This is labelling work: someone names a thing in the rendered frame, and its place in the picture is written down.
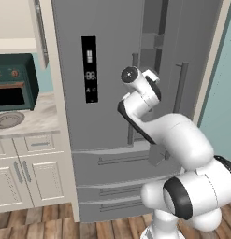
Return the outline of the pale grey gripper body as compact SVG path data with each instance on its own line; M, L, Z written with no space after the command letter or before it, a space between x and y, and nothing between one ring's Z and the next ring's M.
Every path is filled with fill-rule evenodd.
M151 145L149 151L149 163L157 166L163 160L168 160L170 157L169 152L163 147L158 145Z

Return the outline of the tall grey fridge drawer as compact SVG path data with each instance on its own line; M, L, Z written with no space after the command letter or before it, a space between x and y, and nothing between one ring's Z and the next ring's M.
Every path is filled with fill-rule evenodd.
M148 155L149 149L115 148L109 150L76 151L72 153L77 186L114 184L151 177L172 176L180 171L180 166L172 159L163 160L157 166L146 161L123 162L98 165L99 157L121 158Z

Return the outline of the shallow grey fridge drawer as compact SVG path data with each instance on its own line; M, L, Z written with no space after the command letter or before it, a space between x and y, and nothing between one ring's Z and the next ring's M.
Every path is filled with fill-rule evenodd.
M116 200L105 200L97 202L79 203L79 214L81 222L98 222L106 220L114 220L119 218L130 218L150 214L152 210L145 205L134 206L130 208L123 208L119 210L112 210L100 212L100 204L116 204L120 202L141 200L139 196L121 198Z
M112 199L119 199L124 197L132 197L132 196L139 196L140 191L137 193L127 193L127 194L118 194L118 195L110 195L110 196L99 196L99 191L101 189L116 189L116 188L125 188L125 187L132 187L132 186L143 186L145 183L150 183L155 180L167 179L168 176L162 177L151 177L151 178L144 178L140 180L133 180L133 181L125 181L120 183L114 184L104 184L104 185L91 185L91 186L78 186L77 193L80 203L85 202L96 202L96 201L103 201L103 200L112 200Z

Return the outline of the beige fridge surround panel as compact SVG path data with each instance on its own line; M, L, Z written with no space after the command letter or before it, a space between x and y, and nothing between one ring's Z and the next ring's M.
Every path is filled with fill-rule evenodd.
M50 53L51 74L52 74L52 78L55 80L54 91L55 91L55 98L56 98L56 104L57 104L57 111L59 115L59 123L61 127L61 135L63 137L62 143L63 143L65 157L66 157L68 192L69 192L70 202L72 203L74 220L76 222L80 222L79 202L78 202L75 172L73 167L73 159L72 159L72 152L71 152L70 139L69 139L69 131L68 131L68 125L67 125L62 66L61 66L60 52L59 52L58 41L56 36L53 0L50 0L50 6L51 6L51 26L49 27L49 30L51 31L51 40L48 43L48 49Z

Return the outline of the grey fridge door with display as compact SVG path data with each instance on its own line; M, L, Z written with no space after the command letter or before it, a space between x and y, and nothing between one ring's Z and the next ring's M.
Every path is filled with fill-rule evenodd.
M65 109L73 151L127 146L128 122L117 112L126 94L122 70L140 50L144 0L52 0ZM85 101L81 39L96 37L98 101Z

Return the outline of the plain grey fridge door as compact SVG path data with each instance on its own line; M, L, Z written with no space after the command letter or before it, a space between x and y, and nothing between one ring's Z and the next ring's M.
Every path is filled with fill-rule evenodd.
M161 79L162 102L144 117L173 111L182 62L189 64L179 112L195 113L209 50L223 0L145 0L139 66Z

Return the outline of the grey round plate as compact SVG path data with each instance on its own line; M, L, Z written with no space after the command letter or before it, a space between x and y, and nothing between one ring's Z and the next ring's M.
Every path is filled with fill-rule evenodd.
M6 112L0 114L0 129L15 127L24 121L24 115L21 112Z

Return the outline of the white cupboard door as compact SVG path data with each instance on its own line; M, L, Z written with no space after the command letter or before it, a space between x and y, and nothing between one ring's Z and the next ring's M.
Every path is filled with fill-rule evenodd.
M14 169L19 165L22 184ZM33 202L17 157L0 158L0 213L32 208Z
M20 156L20 161L28 166L31 182L27 185L35 207L68 202L62 151Z

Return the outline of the white cupboard drawer front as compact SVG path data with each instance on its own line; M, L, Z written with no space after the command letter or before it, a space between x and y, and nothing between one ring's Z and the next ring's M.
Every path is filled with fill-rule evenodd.
M16 157L17 152L11 138L0 139L0 158Z
M44 152L55 152L63 149L60 134L23 136L14 138L13 141L20 156ZM31 147L31 144L39 142L50 142L50 144L42 147Z

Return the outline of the dark green toaster oven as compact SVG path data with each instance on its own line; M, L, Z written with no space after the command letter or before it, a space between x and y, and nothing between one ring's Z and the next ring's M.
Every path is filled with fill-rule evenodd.
M39 94L31 53L0 54L0 112L34 110Z

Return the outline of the white wall cupboard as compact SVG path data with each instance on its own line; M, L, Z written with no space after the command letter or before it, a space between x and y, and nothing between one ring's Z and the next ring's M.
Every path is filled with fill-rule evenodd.
M28 4L29 4L29 8L30 8L32 25L33 25L34 35L35 35L37 56L38 56L38 59L39 59L41 69L45 70L48 66L48 63L49 63L49 55L48 55L48 60L45 61L42 50L41 50L40 41L39 41L38 25L37 25L37 20L36 20L35 0L28 0Z

